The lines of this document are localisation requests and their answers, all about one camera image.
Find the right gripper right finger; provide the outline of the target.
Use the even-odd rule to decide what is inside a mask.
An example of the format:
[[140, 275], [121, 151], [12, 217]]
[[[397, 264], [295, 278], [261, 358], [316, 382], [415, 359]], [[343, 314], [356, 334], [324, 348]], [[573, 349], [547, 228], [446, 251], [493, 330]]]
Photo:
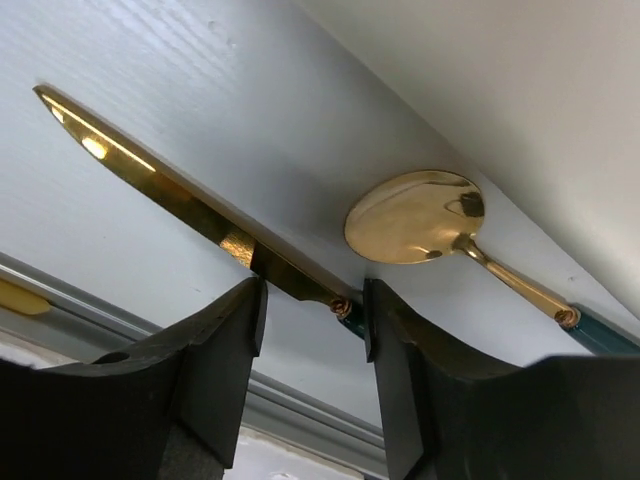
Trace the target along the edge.
[[450, 335], [381, 280], [363, 293], [391, 478], [638, 477], [637, 358], [522, 368]]

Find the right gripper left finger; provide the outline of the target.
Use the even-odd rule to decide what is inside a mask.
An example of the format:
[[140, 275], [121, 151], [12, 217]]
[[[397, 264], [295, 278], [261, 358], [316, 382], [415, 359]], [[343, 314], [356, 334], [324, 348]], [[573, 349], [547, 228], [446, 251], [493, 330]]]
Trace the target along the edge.
[[219, 478], [233, 464], [267, 299], [249, 278], [94, 362], [3, 361], [2, 477]]

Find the cream cloth placemat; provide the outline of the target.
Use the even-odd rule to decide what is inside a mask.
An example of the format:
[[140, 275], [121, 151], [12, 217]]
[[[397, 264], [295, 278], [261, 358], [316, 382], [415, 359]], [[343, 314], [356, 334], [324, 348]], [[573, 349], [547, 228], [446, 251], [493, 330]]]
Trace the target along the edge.
[[638, 312], [637, 2], [303, 9]]

